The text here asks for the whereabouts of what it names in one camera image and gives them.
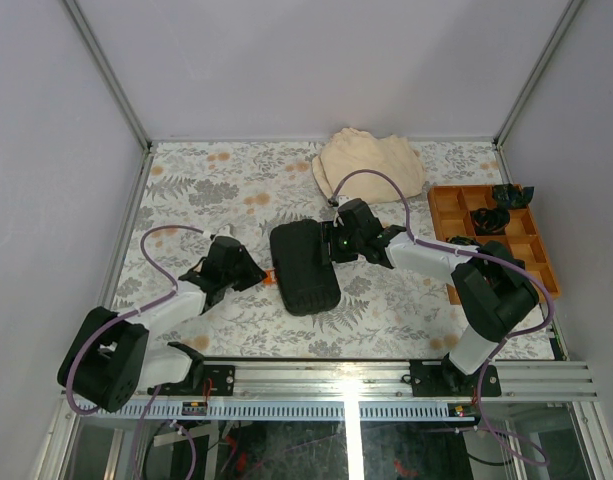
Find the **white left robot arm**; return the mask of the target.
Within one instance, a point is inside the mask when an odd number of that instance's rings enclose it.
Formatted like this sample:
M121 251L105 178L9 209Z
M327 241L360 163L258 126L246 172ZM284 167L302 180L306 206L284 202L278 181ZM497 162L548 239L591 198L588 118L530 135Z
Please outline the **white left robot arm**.
M124 313L101 306L89 311L57 381L108 412L120 410L137 391L206 394L212 381L204 356L178 341L157 346L155 339L208 312L227 290L241 292L266 278L239 241L216 236L208 255L179 277L164 300Z

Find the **dark green tool case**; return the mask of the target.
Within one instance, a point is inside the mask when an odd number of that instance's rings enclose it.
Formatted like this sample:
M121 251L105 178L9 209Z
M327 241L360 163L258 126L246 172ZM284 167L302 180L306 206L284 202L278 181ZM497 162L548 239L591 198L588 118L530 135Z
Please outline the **dark green tool case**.
M321 225L303 219L270 233L271 260L283 304L294 316L334 309L341 291L332 264L324 260Z

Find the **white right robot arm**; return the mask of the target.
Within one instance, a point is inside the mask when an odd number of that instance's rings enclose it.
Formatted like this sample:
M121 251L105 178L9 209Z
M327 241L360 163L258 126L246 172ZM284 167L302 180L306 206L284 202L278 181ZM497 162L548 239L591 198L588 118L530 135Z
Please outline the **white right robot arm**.
M414 236L407 226L385 228L361 199L328 203L335 219L322 224L324 262L346 263L362 256L388 269L410 270L452 286L468 327L447 354L444 387L464 394L478 371L511 331L537 306L539 295L523 267L497 241L460 246Z

